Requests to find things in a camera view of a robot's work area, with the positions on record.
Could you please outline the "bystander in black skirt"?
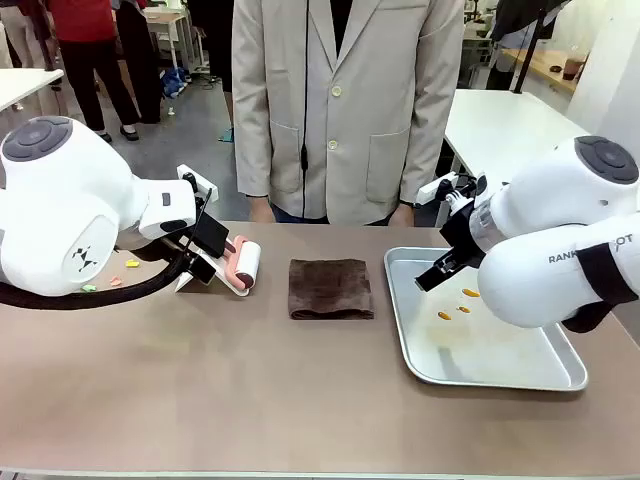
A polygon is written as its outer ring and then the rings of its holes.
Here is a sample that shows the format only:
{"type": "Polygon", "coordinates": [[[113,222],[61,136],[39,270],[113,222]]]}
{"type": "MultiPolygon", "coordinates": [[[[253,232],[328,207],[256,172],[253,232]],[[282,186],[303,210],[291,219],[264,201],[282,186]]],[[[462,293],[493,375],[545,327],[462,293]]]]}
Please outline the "bystander in black skirt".
{"type": "Polygon", "coordinates": [[[231,92],[232,23],[234,0],[187,0],[192,23],[205,35],[210,72],[231,92]]]}

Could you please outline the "person left forearm beige sleeve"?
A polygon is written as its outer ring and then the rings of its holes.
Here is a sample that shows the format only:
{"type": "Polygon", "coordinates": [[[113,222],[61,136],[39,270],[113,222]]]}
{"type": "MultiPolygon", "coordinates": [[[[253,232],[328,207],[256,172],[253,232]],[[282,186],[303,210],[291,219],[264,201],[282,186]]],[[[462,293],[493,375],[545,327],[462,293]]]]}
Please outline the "person left forearm beige sleeve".
{"type": "Polygon", "coordinates": [[[399,200],[414,202],[434,176],[455,89],[417,95],[409,130],[399,200]]]}

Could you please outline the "blue plastic bag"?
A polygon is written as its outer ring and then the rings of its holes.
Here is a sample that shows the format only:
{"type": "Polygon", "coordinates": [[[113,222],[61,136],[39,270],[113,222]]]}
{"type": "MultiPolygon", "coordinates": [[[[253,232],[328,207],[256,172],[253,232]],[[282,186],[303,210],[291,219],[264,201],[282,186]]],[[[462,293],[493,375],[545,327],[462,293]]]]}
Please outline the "blue plastic bag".
{"type": "Polygon", "coordinates": [[[191,75],[182,67],[169,68],[160,73],[160,82],[163,96],[175,99],[191,82],[191,75]]]}

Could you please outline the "person right hand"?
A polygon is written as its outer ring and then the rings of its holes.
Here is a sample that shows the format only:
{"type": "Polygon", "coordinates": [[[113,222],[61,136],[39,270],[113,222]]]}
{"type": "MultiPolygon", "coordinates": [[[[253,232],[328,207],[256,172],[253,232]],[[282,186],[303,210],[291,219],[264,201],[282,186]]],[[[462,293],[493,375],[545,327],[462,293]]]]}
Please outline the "person right hand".
{"type": "Polygon", "coordinates": [[[267,197],[247,197],[250,205],[250,220],[257,223],[274,223],[275,216],[267,197]]]}

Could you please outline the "small white side table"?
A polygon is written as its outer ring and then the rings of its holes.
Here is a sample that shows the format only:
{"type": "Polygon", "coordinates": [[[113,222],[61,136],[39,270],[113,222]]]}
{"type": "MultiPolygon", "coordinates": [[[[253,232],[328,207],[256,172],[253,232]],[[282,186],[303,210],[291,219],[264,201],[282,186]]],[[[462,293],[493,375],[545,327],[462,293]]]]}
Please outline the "small white side table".
{"type": "Polygon", "coordinates": [[[0,69],[0,112],[63,76],[61,69],[0,69]]]}

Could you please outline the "white background desk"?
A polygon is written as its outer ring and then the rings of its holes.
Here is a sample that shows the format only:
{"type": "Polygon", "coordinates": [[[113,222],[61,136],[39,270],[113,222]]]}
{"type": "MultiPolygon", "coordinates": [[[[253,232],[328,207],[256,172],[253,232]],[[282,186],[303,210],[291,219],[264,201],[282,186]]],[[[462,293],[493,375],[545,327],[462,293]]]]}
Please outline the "white background desk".
{"type": "Polygon", "coordinates": [[[200,73],[206,68],[202,37],[192,25],[185,7],[148,7],[144,10],[149,32],[159,50],[168,54],[174,68],[184,68],[190,73],[200,73]]]}

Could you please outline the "brown cloth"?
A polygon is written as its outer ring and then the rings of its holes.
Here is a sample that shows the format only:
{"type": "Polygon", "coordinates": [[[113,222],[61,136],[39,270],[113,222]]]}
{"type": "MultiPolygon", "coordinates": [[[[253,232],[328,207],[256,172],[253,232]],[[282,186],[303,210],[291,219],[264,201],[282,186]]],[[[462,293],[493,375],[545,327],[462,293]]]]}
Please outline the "brown cloth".
{"type": "Polygon", "coordinates": [[[292,259],[288,311],[293,320],[373,319],[374,304],[366,262],[292,259]]]}

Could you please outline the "metal baking tray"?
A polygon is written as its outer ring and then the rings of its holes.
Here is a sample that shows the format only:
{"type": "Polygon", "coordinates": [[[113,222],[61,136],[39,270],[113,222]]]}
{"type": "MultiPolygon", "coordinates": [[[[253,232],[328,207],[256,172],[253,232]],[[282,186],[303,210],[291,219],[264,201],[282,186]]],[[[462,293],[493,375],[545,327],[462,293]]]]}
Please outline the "metal baking tray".
{"type": "Polygon", "coordinates": [[[384,268],[402,355],[408,369],[433,384],[578,392],[588,372],[557,325],[522,329],[496,318],[479,293],[477,271],[466,267],[429,292],[415,278],[445,254],[443,248],[395,247],[384,268]],[[464,306],[471,313],[463,313],[464,306]],[[438,312],[452,317],[443,320],[438,312]]]}

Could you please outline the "hanging black garment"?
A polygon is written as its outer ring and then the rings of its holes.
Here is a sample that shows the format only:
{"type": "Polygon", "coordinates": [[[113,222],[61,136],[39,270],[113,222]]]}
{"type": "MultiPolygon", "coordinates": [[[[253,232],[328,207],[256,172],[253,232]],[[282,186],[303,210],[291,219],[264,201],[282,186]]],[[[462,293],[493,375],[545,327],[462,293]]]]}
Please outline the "hanging black garment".
{"type": "Polygon", "coordinates": [[[572,0],[499,0],[496,6],[494,25],[490,38],[502,41],[507,35],[516,33],[535,23],[539,12],[546,14],[543,27],[555,21],[559,12],[572,0]]]}

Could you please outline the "bystander in beige trousers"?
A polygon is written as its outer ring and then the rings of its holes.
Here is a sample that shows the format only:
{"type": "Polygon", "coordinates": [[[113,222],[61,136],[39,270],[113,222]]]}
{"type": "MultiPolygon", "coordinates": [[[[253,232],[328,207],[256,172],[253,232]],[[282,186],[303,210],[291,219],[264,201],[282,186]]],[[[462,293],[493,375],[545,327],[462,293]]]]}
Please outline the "bystander in beige trousers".
{"type": "Polygon", "coordinates": [[[22,68],[51,66],[51,33],[41,0],[0,0],[0,21],[22,68]]]}

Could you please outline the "bystander in black dress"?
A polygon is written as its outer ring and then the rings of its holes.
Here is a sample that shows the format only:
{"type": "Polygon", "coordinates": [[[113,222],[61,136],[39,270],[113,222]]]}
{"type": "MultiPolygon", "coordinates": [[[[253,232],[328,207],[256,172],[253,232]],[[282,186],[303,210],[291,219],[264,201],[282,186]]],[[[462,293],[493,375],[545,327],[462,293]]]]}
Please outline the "bystander in black dress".
{"type": "Polygon", "coordinates": [[[116,27],[141,122],[161,120],[161,85],[156,56],[144,15],[146,0],[111,0],[116,27]]]}

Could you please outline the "person in beige jacket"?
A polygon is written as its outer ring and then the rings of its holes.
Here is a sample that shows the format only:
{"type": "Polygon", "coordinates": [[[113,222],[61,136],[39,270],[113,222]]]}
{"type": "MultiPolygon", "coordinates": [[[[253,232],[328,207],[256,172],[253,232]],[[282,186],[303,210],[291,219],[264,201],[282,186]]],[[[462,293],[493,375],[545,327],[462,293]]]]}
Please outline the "person in beige jacket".
{"type": "Polygon", "coordinates": [[[415,98],[456,90],[463,10],[366,0],[358,40],[337,59],[329,0],[235,0],[232,81],[266,84],[275,221],[389,225],[415,98]]]}

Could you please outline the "pink lint roller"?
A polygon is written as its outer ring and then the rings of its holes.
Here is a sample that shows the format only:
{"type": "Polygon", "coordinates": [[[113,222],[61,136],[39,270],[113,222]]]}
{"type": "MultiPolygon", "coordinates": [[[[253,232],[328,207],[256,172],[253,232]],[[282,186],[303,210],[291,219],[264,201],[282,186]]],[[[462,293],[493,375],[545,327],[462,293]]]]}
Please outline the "pink lint roller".
{"type": "Polygon", "coordinates": [[[261,247],[258,243],[248,240],[242,235],[231,238],[229,230],[208,215],[194,230],[194,243],[198,249],[203,250],[213,258],[227,257],[232,254],[243,254],[246,252],[247,258],[242,263],[256,262],[257,273],[259,268],[261,247]]]}

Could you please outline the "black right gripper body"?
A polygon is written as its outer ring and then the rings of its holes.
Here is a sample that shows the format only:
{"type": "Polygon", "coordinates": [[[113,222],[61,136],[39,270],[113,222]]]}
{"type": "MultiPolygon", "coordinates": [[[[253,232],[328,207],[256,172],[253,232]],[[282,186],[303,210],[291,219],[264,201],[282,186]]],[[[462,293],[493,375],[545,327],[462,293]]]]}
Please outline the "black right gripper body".
{"type": "Polygon", "coordinates": [[[471,234],[470,218],[473,211],[473,204],[468,203],[455,214],[450,215],[440,230],[441,236],[450,245],[449,251],[454,251],[458,255],[458,259],[463,264],[462,268],[478,268],[485,257],[485,253],[471,234]]]}

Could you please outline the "wooden workbench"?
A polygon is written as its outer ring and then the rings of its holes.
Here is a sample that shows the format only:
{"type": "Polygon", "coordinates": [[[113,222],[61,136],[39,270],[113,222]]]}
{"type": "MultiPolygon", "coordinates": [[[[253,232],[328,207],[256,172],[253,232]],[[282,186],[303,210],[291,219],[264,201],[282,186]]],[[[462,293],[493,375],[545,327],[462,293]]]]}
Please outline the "wooden workbench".
{"type": "Polygon", "coordinates": [[[526,76],[521,88],[522,92],[528,92],[538,98],[550,95],[559,95],[571,99],[577,88],[578,80],[566,81],[563,79],[563,68],[566,54],[557,50],[536,49],[532,55],[526,76]],[[559,65],[560,73],[552,73],[549,67],[559,65]]]}

